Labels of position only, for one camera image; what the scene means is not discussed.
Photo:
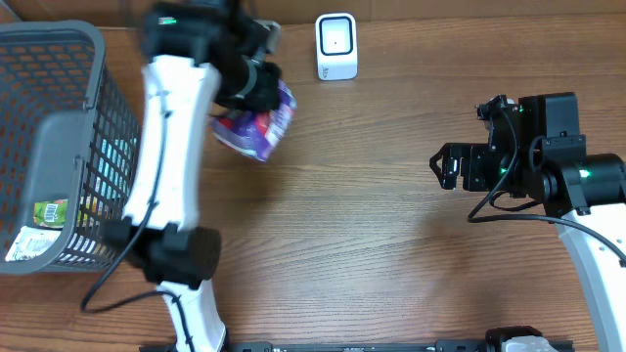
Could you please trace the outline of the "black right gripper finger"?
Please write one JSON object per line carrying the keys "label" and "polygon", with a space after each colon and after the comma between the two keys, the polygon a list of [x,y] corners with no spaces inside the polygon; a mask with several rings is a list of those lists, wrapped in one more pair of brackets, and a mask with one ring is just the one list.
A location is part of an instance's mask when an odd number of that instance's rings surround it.
{"label": "black right gripper finger", "polygon": [[463,156],[463,144],[462,143],[446,143],[441,149],[429,159],[430,164],[436,164],[440,161],[442,164],[447,164],[451,160],[458,160]]}
{"label": "black right gripper finger", "polygon": [[432,158],[429,167],[444,190],[455,190],[461,165],[456,158]]}

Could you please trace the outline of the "purple Carefree package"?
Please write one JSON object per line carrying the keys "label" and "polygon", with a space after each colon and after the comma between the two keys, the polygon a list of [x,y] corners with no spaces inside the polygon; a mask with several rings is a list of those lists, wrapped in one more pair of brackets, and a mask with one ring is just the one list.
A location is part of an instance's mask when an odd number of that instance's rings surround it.
{"label": "purple Carefree package", "polygon": [[264,112],[227,110],[214,115],[210,127],[225,146],[265,162],[283,139],[297,111],[297,101],[284,80],[278,81],[280,103]]}

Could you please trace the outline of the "green yellow snack packet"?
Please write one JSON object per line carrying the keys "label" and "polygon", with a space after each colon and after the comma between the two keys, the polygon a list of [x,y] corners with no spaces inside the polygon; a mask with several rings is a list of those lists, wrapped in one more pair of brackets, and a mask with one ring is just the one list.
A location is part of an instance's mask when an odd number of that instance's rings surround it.
{"label": "green yellow snack packet", "polygon": [[39,227],[61,229],[66,220],[66,199],[39,201],[33,206],[33,222]]}

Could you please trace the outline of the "white tube with gold cap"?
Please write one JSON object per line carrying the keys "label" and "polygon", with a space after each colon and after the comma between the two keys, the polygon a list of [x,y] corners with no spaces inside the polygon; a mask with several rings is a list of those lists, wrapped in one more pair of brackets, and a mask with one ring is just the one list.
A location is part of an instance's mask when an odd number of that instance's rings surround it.
{"label": "white tube with gold cap", "polygon": [[5,256],[7,262],[25,261],[37,257],[50,248],[60,236],[59,230],[21,227]]}

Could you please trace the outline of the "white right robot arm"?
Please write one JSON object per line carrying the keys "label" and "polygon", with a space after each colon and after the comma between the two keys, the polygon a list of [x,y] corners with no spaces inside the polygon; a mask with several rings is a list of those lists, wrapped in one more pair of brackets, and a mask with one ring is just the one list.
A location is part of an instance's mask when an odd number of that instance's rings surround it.
{"label": "white right robot arm", "polygon": [[482,193],[470,223],[556,226],[603,351],[625,348],[625,163],[588,154],[572,92],[497,95],[476,106],[488,140],[446,143],[429,160],[444,190]]}

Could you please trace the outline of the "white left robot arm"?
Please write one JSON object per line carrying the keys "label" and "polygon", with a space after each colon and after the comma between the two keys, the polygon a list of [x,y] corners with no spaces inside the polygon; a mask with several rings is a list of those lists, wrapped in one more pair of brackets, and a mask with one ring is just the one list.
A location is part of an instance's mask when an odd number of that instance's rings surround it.
{"label": "white left robot arm", "polygon": [[268,56],[281,34],[276,22],[237,1],[160,1],[142,19],[145,115],[136,175],[121,216],[99,232],[164,300],[176,351],[228,347],[212,286],[221,237],[200,223],[204,137],[214,106],[279,108],[281,71]]}

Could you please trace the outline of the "white barcode scanner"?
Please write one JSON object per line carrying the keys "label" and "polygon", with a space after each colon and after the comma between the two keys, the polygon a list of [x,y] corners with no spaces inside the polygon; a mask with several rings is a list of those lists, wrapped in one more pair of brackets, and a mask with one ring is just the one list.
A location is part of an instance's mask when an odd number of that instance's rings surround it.
{"label": "white barcode scanner", "polygon": [[353,79],[358,74],[357,24],[349,13],[328,13],[315,22],[318,77],[322,81]]}

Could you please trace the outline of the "grey plastic mesh basket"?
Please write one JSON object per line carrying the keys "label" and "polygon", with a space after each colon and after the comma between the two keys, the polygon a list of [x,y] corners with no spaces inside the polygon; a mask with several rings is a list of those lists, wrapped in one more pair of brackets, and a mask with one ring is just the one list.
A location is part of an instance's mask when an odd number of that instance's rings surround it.
{"label": "grey plastic mesh basket", "polygon": [[[100,271],[115,256],[99,235],[118,218],[135,176],[140,128],[106,62],[101,32],[82,21],[1,28],[1,271]],[[33,206],[67,200],[61,229]],[[41,255],[7,262],[21,227],[59,230]]]}

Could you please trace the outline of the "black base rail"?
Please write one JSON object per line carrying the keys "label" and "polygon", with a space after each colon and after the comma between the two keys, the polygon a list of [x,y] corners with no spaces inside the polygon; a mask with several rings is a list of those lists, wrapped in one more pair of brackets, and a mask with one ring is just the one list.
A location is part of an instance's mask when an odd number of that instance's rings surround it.
{"label": "black base rail", "polygon": [[286,344],[270,342],[227,343],[221,352],[496,352],[504,351],[479,339],[442,339],[424,344]]}

